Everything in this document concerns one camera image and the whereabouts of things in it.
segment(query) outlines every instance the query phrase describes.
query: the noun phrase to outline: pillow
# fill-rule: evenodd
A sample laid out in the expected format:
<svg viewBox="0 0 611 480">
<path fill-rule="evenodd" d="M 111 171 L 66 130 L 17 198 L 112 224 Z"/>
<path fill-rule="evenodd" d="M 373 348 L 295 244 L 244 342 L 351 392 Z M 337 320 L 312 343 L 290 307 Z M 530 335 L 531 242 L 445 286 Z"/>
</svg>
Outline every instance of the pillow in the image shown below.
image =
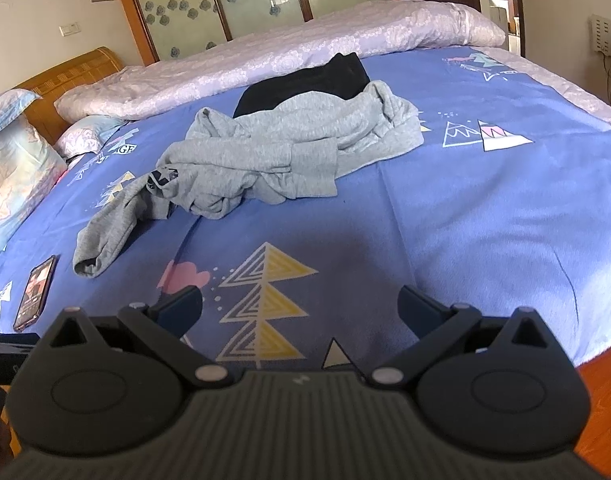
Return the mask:
<svg viewBox="0 0 611 480">
<path fill-rule="evenodd" d="M 29 90 L 16 88 L 0 95 L 0 131 L 14 119 L 19 117 L 25 109 L 41 97 Z"/>
<path fill-rule="evenodd" d="M 54 149 L 65 160 L 83 153 L 98 153 L 108 139 L 128 121 L 105 115 L 90 115 L 70 126 Z"/>
<path fill-rule="evenodd" d="M 0 251 L 65 170 L 24 115 L 0 132 Z"/>
</svg>

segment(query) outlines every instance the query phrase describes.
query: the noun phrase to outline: wooden door frame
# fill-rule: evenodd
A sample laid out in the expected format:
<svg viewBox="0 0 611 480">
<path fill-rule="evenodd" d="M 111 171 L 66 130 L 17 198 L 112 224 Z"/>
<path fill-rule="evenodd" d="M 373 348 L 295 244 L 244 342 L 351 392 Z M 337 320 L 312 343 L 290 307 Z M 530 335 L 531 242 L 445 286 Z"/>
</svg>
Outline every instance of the wooden door frame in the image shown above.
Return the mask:
<svg viewBox="0 0 611 480">
<path fill-rule="evenodd" d="M 154 47 L 154 41 L 147 30 L 147 24 L 143 18 L 143 13 L 138 7 L 138 0 L 121 0 L 127 23 L 132 31 L 136 48 L 141 55 L 145 66 L 160 61 L 159 55 Z"/>
<path fill-rule="evenodd" d="M 525 14 L 523 13 L 523 0 L 517 0 L 515 11 L 519 14 L 519 41 L 521 42 L 521 57 L 525 57 Z"/>
</svg>

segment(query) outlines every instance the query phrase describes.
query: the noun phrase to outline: phone screen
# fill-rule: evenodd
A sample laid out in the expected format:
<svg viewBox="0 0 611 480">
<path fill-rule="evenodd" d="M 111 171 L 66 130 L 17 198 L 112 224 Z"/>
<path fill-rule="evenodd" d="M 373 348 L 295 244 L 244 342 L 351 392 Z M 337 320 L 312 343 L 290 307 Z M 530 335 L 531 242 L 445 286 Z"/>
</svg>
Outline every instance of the phone screen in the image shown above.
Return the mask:
<svg viewBox="0 0 611 480">
<path fill-rule="evenodd" d="M 52 282 L 56 256 L 50 256 L 30 272 L 28 285 L 14 321 L 14 330 L 21 332 L 32 325 L 43 312 L 47 291 Z"/>
</svg>

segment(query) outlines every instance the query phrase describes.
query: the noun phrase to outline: pink cloud print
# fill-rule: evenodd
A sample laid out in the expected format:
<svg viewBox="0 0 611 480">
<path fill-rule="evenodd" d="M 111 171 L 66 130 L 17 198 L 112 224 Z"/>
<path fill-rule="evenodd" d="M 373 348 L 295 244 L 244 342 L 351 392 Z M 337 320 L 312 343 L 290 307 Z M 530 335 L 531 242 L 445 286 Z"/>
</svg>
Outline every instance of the pink cloud print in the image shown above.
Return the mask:
<svg viewBox="0 0 611 480">
<path fill-rule="evenodd" d="M 157 288 L 162 289 L 166 294 L 175 294 L 185 286 L 196 285 L 198 288 L 203 288 L 209 282 L 210 273 L 207 270 L 197 272 L 192 262 L 174 264 L 172 260 L 160 277 Z"/>
</svg>

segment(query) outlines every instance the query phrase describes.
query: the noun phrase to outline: lavender comforter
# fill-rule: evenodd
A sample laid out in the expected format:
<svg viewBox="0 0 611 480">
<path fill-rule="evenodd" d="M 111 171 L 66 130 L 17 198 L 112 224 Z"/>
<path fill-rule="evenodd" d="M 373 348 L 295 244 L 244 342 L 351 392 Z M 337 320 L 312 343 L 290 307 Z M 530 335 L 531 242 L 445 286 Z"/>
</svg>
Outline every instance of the lavender comforter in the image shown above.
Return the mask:
<svg viewBox="0 0 611 480">
<path fill-rule="evenodd" d="M 341 52 L 360 57 L 450 45 L 499 46 L 505 35 L 470 7 L 421 0 L 366 2 L 296 27 L 250 34 L 183 60 L 131 66 L 55 103 L 74 123 L 88 115 L 140 120 L 301 68 Z"/>
</svg>

